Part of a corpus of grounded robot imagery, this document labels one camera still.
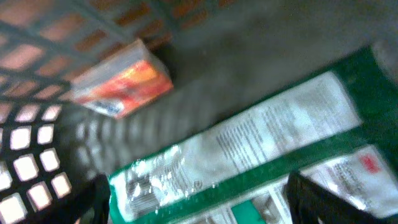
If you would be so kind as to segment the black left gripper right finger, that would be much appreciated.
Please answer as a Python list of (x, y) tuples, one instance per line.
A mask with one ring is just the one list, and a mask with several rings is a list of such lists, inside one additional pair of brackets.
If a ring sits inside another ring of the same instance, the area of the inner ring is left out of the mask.
[(397, 223), (389, 170), (295, 170), (285, 191), (293, 223)]

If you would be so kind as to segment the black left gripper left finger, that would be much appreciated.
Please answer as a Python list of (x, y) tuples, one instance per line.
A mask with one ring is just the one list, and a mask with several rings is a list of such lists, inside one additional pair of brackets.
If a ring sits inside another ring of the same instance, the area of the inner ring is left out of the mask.
[(83, 188), (65, 196), (42, 211), (28, 214), (21, 223), (75, 223), (93, 211), (90, 223), (107, 224), (109, 219), (110, 186), (104, 174), (97, 175)]

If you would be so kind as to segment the green 3M wipes pack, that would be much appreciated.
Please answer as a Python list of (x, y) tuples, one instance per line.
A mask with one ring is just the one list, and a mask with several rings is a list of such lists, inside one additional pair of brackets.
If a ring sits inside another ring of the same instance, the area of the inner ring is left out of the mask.
[(397, 222), (397, 85), (370, 47), (109, 178), (114, 223), (290, 223), (300, 172)]

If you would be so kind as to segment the orange snack packet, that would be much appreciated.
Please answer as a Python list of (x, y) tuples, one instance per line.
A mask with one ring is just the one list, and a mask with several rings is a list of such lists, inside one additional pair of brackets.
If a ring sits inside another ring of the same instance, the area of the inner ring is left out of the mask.
[(81, 74), (73, 82), (72, 100), (119, 119), (173, 87), (166, 66), (137, 39)]

